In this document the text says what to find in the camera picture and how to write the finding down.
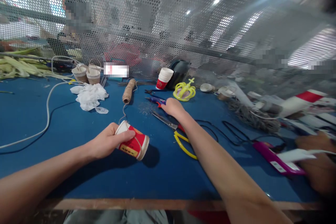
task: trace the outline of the red and white cup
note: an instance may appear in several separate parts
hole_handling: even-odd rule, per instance
[[[142,134],[140,131],[131,126],[126,120],[121,122],[115,134],[118,135],[127,130],[135,131],[135,136],[131,140],[119,144],[117,149],[141,161],[144,158],[148,148],[149,136]]]
[[[326,93],[309,89],[306,92],[288,98],[280,104],[282,111],[280,112],[279,117],[284,118],[305,109],[326,95]]]
[[[172,78],[174,71],[169,68],[161,68],[157,83],[156,89],[164,89],[168,81]]]

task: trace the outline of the perforated metal panel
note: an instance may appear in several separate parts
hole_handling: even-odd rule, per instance
[[[126,61],[134,77],[155,79],[180,58],[192,63],[188,75],[196,85],[220,85],[230,76],[246,89],[279,92],[292,78],[302,87],[308,61],[332,58],[335,49],[334,20],[286,0],[1,2],[0,39],[42,46],[45,56],[63,55],[65,45],[86,64]],[[65,12],[69,2],[77,3],[67,7],[72,16]]]

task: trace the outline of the blue work surface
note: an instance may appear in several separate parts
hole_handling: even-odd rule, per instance
[[[44,129],[47,122],[47,96],[59,82],[61,81],[50,78],[49,82],[45,79],[14,79],[0,83],[0,90],[15,93],[0,93],[0,145],[18,141]],[[100,102],[102,107],[109,110],[108,114],[98,114],[95,110],[83,111],[75,101],[77,95],[70,92],[71,87],[68,84],[60,85],[52,93],[49,104],[50,126],[42,136],[0,149],[0,177],[80,146],[93,139],[109,123],[118,123],[123,116],[124,104],[121,97],[125,87],[118,87],[117,82],[107,81],[105,89],[110,96]],[[175,142],[173,131],[150,114],[151,109],[159,111],[155,104],[145,99],[149,95],[144,94],[144,90],[152,88],[155,87],[140,86],[133,93],[130,105],[125,108],[129,123],[150,137],[150,146],[143,161],[139,162],[124,152],[115,150],[109,157],[80,169],[54,190],[49,195],[50,198],[220,199],[199,162],[187,156]],[[171,91],[158,92],[157,95],[163,98],[173,96]],[[212,122],[228,136],[232,135],[223,126],[222,120],[230,121],[250,138],[264,135],[240,122],[215,95],[197,90],[194,98],[182,104],[193,118]],[[310,188],[305,177],[286,178],[250,144],[233,146],[216,129],[213,131],[217,134],[220,145],[272,200],[317,200],[317,194]],[[284,132],[284,135],[295,137],[291,132]],[[269,140],[273,144],[281,143],[280,140],[274,142],[274,138],[263,140]]]

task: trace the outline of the wooden table edge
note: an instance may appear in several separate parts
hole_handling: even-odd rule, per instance
[[[318,210],[317,202],[298,203],[275,201],[281,210]],[[223,211],[222,201],[193,201],[182,199],[45,199],[38,207],[44,210],[72,210],[72,209],[165,209],[165,210],[203,210]]]

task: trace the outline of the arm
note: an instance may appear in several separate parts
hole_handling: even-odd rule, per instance
[[[19,222],[75,171],[110,155],[118,144],[135,135],[134,131],[114,135],[117,128],[111,123],[90,142],[1,179],[0,224]]]
[[[245,172],[182,107],[169,98],[162,108],[185,129],[204,171],[222,197],[230,222],[291,223]]]

